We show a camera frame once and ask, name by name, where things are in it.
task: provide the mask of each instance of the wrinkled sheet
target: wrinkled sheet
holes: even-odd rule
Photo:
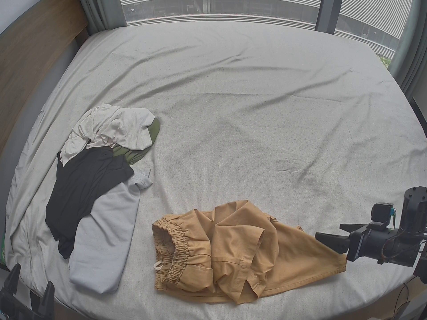
[[[162,128],[135,166],[151,168],[118,290],[69,282],[45,218],[56,153],[102,103],[147,108]],[[165,214],[249,199],[305,232],[367,223],[427,184],[427,140],[379,58],[326,33],[243,22],[141,25],[90,37],[40,113],[7,209],[6,261],[39,294],[97,319],[327,319],[373,302],[412,268],[360,258],[336,276],[251,304],[195,304],[154,289],[151,224]]]

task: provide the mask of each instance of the black garment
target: black garment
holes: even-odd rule
[[[133,169],[111,147],[84,149],[64,167],[58,153],[56,183],[46,206],[46,224],[62,257],[70,257],[79,221],[90,214],[95,199],[126,181]]]

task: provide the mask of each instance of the white drawstring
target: white drawstring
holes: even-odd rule
[[[159,266],[161,264],[161,260],[160,261],[157,261],[155,264],[154,264],[154,270],[155,271],[159,271],[160,269],[162,269],[162,267],[163,267],[163,265],[161,265],[161,266]]]

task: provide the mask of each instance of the olive green cloth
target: olive green cloth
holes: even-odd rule
[[[148,132],[150,133],[151,142],[154,143],[156,140],[157,134],[160,131],[160,121],[158,119],[154,119],[153,123],[148,126]],[[131,149],[115,145],[113,147],[113,156],[116,157],[118,155],[124,155],[128,164],[133,165],[134,163],[141,160],[144,155],[150,150],[151,146],[145,148],[142,151],[132,151]]]

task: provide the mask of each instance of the curtain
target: curtain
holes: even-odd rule
[[[389,71],[410,101],[427,73],[427,0],[412,0],[401,39]]]
[[[88,33],[126,26],[120,0],[80,0],[88,18]]]

